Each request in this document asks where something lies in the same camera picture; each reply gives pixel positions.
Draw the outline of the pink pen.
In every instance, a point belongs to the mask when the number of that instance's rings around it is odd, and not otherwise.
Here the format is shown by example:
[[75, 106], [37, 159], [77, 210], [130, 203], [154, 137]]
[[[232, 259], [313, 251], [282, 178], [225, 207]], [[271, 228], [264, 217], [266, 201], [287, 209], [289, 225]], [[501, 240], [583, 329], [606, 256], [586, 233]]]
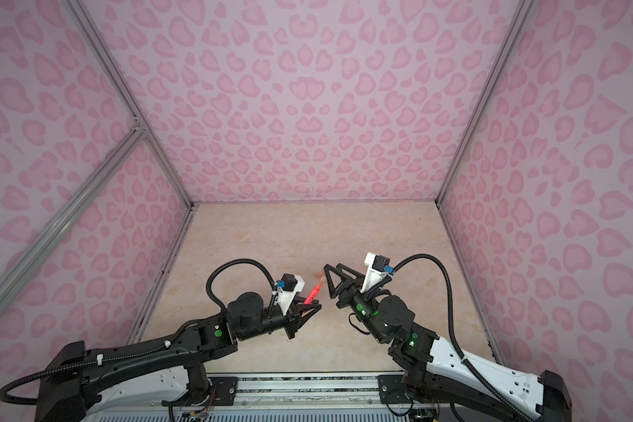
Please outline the pink pen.
[[316, 286], [314, 286], [313, 290], [309, 292], [309, 295], [303, 302], [305, 305], [313, 304], [315, 302], [321, 288], [323, 287], [323, 284], [323, 281], [320, 281], [318, 284], [316, 284]]

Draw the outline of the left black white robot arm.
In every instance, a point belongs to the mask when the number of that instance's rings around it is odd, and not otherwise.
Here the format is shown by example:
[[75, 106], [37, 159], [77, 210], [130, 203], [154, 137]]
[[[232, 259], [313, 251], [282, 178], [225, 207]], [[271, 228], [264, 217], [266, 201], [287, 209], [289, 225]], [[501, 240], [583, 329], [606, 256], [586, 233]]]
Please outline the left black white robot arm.
[[38, 421], [80, 421], [102, 393], [115, 385], [158, 370], [182, 367], [189, 375], [186, 392], [175, 404], [194, 404], [207, 397], [204, 363], [218, 360], [238, 350], [242, 340], [277, 330], [289, 338], [322, 308], [293, 299], [287, 311], [270, 309], [254, 292], [240, 295], [225, 311], [190, 320], [170, 336], [110, 348], [86, 348], [77, 341], [64, 346], [40, 379], [35, 418]]

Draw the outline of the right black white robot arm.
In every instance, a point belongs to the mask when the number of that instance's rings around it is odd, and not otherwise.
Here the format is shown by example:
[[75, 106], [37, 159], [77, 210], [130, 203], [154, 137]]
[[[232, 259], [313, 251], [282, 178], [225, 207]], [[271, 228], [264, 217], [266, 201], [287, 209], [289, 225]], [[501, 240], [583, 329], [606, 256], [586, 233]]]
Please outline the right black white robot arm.
[[419, 325], [397, 295], [363, 291], [365, 274], [342, 264], [324, 268], [330, 298], [404, 371], [403, 395], [414, 402], [460, 405], [499, 421], [570, 421], [573, 404], [562, 376], [510, 369], [464, 351]]

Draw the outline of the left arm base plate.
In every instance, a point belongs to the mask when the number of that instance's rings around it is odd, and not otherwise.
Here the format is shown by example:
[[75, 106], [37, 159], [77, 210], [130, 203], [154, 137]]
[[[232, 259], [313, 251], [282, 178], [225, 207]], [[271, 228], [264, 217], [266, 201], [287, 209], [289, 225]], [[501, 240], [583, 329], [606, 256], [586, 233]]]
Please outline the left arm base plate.
[[174, 399], [162, 400], [163, 407], [208, 407], [232, 406], [237, 395], [238, 379], [236, 377], [214, 377], [207, 381], [186, 383], [184, 392], [179, 392]]

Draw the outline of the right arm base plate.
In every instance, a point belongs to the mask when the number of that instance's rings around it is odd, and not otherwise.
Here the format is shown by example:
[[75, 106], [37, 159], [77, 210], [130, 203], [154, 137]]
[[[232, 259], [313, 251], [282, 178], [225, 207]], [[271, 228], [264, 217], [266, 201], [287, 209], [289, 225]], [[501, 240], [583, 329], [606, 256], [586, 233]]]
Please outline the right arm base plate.
[[413, 401], [406, 396], [402, 373], [376, 376], [381, 404], [408, 404]]

